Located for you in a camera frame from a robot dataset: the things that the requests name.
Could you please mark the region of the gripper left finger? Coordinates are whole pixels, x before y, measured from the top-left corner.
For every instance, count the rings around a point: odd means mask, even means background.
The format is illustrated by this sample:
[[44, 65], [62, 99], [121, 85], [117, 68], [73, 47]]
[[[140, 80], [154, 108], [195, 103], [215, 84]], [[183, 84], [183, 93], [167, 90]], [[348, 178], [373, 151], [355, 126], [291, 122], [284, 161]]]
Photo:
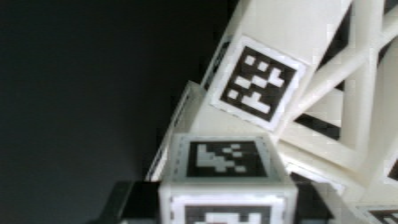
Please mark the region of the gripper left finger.
[[87, 224], [160, 224], [158, 182], [119, 181], [99, 217]]

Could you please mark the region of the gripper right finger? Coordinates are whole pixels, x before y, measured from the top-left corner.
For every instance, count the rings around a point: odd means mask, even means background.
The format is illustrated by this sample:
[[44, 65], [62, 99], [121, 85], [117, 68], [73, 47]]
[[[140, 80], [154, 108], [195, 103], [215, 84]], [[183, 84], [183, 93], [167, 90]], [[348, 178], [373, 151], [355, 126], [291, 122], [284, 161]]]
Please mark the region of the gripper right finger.
[[293, 224], [348, 224], [355, 217], [327, 183], [298, 181], [298, 199]]

